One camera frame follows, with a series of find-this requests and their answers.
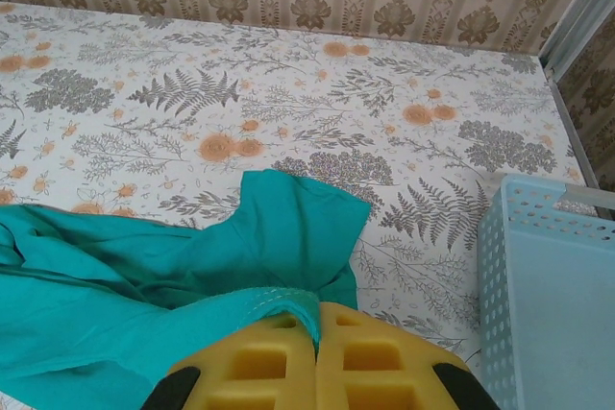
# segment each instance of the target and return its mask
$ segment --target orange flower print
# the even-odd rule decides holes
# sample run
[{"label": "orange flower print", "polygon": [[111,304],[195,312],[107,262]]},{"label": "orange flower print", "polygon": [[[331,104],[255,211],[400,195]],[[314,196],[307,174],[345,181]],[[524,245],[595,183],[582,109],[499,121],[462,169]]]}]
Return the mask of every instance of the orange flower print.
[{"label": "orange flower print", "polygon": [[234,145],[236,152],[240,156],[253,157],[258,156],[264,150],[262,143],[255,139],[244,139]]},{"label": "orange flower print", "polygon": [[365,57],[369,55],[369,47],[367,45],[363,45],[362,43],[359,45],[353,45],[350,51],[358,57]]},{"label": "orange flower print", "polygon": [[450,106],[439,105],[433,110],[433,116],[440,120],[452,120],[457,116],[457,111]]},{"label": "orange flower print", "polygon": [[19,165],[18,167],[14,167],[7,176],[12,180],[21,180],[26,176],[26,173],[28,173],[28,167]]},{"label": "orange flower print", "polygon": [[241,126],[241,130],[244,132],[253,132],[258,128],[258,120],[246,120]]},{"label": "orange flower print", "polygon": [[196,135],[194,133],[188,133],[188,132],[182,133],[183,141],[194,141],[195,138],[196,138]]},{"label": "orange flower print", "polygon": [[135,218],[136,212],[132,210],[131,208],[128,208],[127,206],[126,207],[121,206],[117,210],[112,211],[111,215],[124,216],[126,218]]},{"label": "orange flower print", "polygon": [[67,127],[62,127],[64,129],[64,133],[61,134],[61,139],[65,139],[67,136],[72,136],[72,134],[77,131],[78,125],[79,124],[73,124],[72,120],[68,122]]},{"label": "orange flower print", "polygon": [[30,69],[40,69],[41,67],[45,67],[47,64],[51,62],[51,58],[46,56],[33,57],[26,62],[26,65]]},{"label": "orange flower print", "polygon": [[427,96],[431,100],[437,100],[438,98],[442,96],[442,92],[438,90],[437,88],[432,88],[430,90],[427,90]]},{"label": "orange flower print", "polygon": [[348,47],[342,42],[327,42],[323,50],[333,58],[342,58],[348,55]]},{"label": "orange flower print", "polygon": [[548,148],[550,148],[550,149],[554,148],[554,142],[551,139],[551,137],[548,136],[547,134],[542,134],[542,135],[538,136],[538,139],[540,139],[540,141],[542,141],[543,144],[545,146],[547,146]]},{"label": "orange flower print", "polygon": [[203,140],[199,147],[199,155],[210,162],[221,162],[231,156],[233,140],[223,133],[216,133]]},{"label": "orange flower print", "polygon": [[70,211],[73,213],[82,213],[84,215],[102,215],[105,212],[101,206],[93,202],[79,204],[74,206]]},{"label": "orange flower print", "polygon": [[69,160],[67,160],[61,165],[61,168],[67,168],[68,170],[74,170],[73,168],[74,164],[75,164],[75,161],[72,158],[70,158]]},{"label": "orange flower print", "polygon": [[170,180],[169,177],[165,175],[164,183],[161,184],[160,186],[162,186],[164,189],[173,189],[173,186],[175,185],[175,181],[177,181],[177,178],[174,180]]},{"label": "orange flower print", "polygon": [[0,60],[0,72],[15,72],[23,66],[24,61],[25,60],[18,55],[3,58]]},{"label": "orange flower print", "polygon": [[15,10],[15,5],[13,4],[2,4],[0,5],[0,13],[10,13]]},{"label": "orange flower print", "polygon": [[573,181],[580,182],[580,173],[576,168],[567,167],[566,174],[573,179]]},{"label": "orange flower print", "polygon": [[43,50],[49,50],[51,48],[51,42],[41,42],[39,45],[35,47],[39,52]]},{"label": "orange flower print", "polygon": [[0,205],[12,204],[14,200],[15,193],[12,192],[12,189],[7,189],[5,187],[0,189]]},{"label": "orange flower print", "polygon": [[136,193],[136,184],[124,184],[117,190],[117,197],[132,197]]},{"label": "orange flower print", "polygon": [[111,114],[111,117],[113,117],[113,120],[119,120],[123,116],[124,116],[124,111],[122,109],[115,109],[113,113]]},{"label": "orange flower print", "polygon": [[44,193],[46,196],[49,195],[49,184],[53,184],[55,181],[47,180],[47,173],[48,172],[45,172],[35,179],[35,185],[33,186],[33,190],[37,194]]},{"label": "orange flower print", "polygon": [[54,141],[49,141],[47,138],[45,138],[44,143],[45,144],[38,147],[38,156],[36,156],[35,158],[47,157],[56,148],[56,143]]},{"label": "orange flower print", "polygon": [[412,125],[431,123],[431,111],[421,105],[412,105],[404,109],[404,119]]}]

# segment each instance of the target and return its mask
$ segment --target yellow foam object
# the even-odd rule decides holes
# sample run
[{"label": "yellow foam object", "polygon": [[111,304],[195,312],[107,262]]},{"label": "yellow foam object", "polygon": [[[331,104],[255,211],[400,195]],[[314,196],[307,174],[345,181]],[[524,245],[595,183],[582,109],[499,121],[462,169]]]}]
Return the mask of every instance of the yellow foam object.
[{"label": "yellow foam object", "polygon": [[340,304],[320,305],[316,361],[308,332],[282,314],[178,363],[201,370],[184,410],[457,410],[432,366],[456,355]]}]

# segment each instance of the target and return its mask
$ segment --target light blue plastic basket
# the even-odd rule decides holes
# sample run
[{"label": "light blue plastic basket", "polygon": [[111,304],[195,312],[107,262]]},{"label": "light blue plastic basket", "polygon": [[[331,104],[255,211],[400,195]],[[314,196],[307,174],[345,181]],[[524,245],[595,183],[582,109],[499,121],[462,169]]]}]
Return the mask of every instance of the light blue plastic basket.
[{"label": "light blue plastic basket", "polygon": [[615,194],[510,175],[479,225],[482,378],[504,410],[615,408]]}]

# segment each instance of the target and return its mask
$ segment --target floral bedsheet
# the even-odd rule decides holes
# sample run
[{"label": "floral bedsheet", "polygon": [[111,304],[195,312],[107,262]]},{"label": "floral bedsheet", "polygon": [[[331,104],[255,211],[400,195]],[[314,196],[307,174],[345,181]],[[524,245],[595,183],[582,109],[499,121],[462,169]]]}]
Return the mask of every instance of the floral bedsheet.
[{"label": "floral bedsheet", "polygon": [[0,52],[0,204],[199,228],[244,170],[334,184],[373,206],[360,308],[476,372],[503,174],[582,183],[530,56],[2,3]]}]

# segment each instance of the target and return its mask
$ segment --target teal cloth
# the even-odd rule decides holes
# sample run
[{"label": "teal cloth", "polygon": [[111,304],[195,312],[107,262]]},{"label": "teal cloth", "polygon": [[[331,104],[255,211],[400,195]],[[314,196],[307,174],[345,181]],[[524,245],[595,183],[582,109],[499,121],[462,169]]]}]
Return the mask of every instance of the teal cloth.
[{"label": "teal cloth", "polygon": [[357,307],[348,265],[369,205],[246,172],[207,229],[0,207],[0,390],[40,410],[138,409],[176,362],[265,316],[319,341],[319,301]]}]

